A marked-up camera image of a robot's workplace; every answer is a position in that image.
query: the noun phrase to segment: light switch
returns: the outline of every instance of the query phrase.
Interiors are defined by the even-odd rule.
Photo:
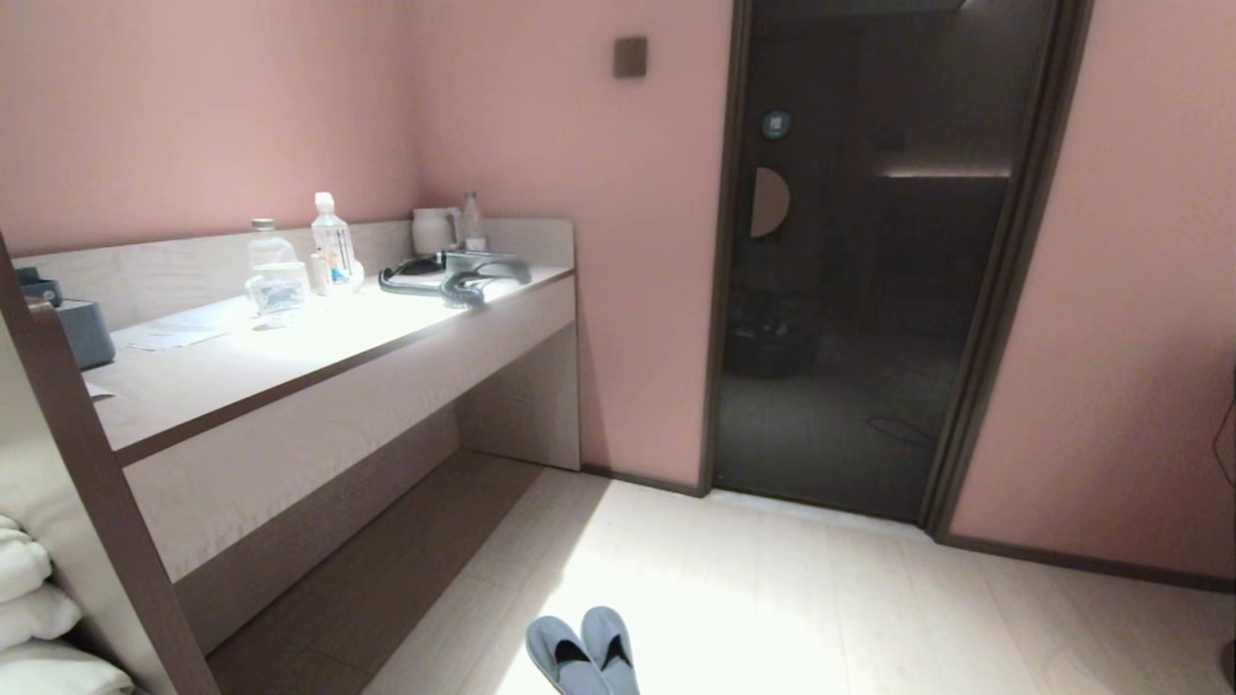
[[[614,40],[614,77],[644,77],[648,74],[648,37],[627,36]]]

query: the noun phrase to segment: door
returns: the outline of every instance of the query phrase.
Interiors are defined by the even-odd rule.
[[[917,517],[1051,12],[754,4],[716,486]]]

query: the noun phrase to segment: desk backsplash panel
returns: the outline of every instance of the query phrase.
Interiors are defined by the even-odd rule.
[[[366,275],[377,275],[413,254],[412,223],[355,224],[352,242]],[[575,228],[564,219],[486,220],[496,251],[508,251],[546,266],[575,266]],[[314,251],[308,228],[281,229],[297,256],[308,261]],[[14,260],[35,266],[57,279],[66,297],[89,299],[103,307],[108,330],[140,324],[177,312],[220,302],[243,293],[248,279],[248,242],[256,235],[229,234],[84,249]]]

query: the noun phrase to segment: gray slipper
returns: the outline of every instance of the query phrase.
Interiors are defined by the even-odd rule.
[[[604,606],[588,611],[583,616],[583,644],[613,695],[639,695],[630,634],[618,611]]]
[[[565,622],[543,616],[528,626],[528,655],[545,678],[566,695],[613,695],[583,643]]]

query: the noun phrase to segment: door frame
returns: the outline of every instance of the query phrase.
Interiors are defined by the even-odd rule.
[[[726,345],[726,305],[734,216],[739,199],[739,160],[743,114],[747,105],[753,5],[754,0],[734,0],[733,4],[700,460],[700,491],[703,495],[713,487],[717,419],[721,406],[719,386]],[[988,273],[983,279],[974,320],[962,356],[958,382],[918,512],[918,526],[937,540],[948,538],[953,512],[983,425],[983,416],[991,398],[1000,360],[1009,341],[1064,140],[1093,9],[1094,0],[1054,0],[1052,6],[1048,37],[1035,69],[1027,117],[1022,124],[1017,157],[1009,178],[1009,192],[993,239]]]

